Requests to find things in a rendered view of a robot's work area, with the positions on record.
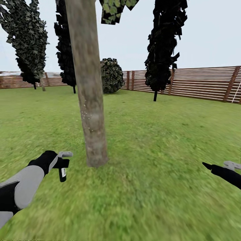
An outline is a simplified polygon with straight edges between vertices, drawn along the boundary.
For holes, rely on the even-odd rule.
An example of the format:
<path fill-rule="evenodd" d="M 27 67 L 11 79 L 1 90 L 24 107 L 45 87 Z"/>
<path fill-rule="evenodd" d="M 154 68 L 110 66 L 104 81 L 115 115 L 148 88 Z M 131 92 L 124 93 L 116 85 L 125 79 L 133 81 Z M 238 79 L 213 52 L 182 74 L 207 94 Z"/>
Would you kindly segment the pesticide atomizer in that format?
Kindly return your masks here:
<path fill-rule="evenodd" d="M 66 181 L 66 171 L 64 168 L 59 168 L 59 178 L 60 182 Z"/>

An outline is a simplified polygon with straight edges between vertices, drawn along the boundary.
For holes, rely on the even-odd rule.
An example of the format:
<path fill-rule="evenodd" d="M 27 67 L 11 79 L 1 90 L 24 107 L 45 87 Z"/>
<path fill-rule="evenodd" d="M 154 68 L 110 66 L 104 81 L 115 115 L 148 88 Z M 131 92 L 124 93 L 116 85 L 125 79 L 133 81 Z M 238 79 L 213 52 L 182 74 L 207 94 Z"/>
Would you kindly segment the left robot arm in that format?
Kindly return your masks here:
<path fill-rule="evenodd" d="M 52 168 L 68 168 L 71 151 L 59 152 L 47 150 L 42 156 L 31 160 L 27 167 L 13 177 L 0 183 L 0 230 L 20 210 L 30 205 L 43 180 Z"/>

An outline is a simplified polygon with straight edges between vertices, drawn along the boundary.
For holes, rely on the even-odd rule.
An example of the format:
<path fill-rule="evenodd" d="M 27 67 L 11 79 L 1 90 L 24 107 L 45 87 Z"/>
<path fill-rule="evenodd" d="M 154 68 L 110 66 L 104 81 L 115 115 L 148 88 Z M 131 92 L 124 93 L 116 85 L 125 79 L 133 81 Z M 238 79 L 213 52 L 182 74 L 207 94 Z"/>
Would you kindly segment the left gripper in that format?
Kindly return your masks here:
<path fill-rule="evenodd" d="M 60 164 L 58 166 L 52 167 L 52 168 L 57 168 L 57 169 L 59 169 L 59 168 L 64 168 L 64 169 L 68 168 L 69 161 L 70 161 L 69 159 L 64 160 L 64 159 L 60 158 Z"/>

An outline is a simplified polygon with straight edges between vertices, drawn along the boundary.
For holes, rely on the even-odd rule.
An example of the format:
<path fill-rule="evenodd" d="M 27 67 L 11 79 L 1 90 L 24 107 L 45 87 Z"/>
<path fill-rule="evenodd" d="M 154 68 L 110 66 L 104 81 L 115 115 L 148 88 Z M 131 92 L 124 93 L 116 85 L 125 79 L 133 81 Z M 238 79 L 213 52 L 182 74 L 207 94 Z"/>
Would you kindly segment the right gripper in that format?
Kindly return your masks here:
<path fill-rule="evenodd" d="M 221 166 L 218 166 L 218 165 L 210 165 L 210 164 L 207 164 L 207 163 L 204 163 L 203 162 L 203 165 L 209 169 L 209 170 L 212 170 L 211 172 L 217 176 L 220 176 L 221 178 L 225 179 L 226 181 L 228 181 L 229 183 L 230 182 L 230 177 L 233 175 L 233 174 L 236 174 L 235 171 L 232 171 L 232 170 L 229 170 L 228 168 L 223 168 Z"/>

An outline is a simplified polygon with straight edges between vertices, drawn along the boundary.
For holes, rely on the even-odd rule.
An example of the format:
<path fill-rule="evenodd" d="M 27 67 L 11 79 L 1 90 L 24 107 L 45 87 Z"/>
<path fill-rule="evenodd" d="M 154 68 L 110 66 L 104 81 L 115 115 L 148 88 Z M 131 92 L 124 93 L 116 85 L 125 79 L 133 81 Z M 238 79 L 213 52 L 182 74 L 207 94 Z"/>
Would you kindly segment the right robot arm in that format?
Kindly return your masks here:
<path fill-rule="evenodd" d="M 229 183 L 232 183 L 237 188 L 241 190 L 241 175 L 237 174 L 234 170 L 235 168 L 241 170 L 241 164 L 232 162 L 232 161 L 225 161 L 223 162 L 225 166 L 221 167 L 218 165 L 210 165 L 203 162 L 203 165 L 212 170 L 211 172 L 221 178 L 225 179 Z"/>

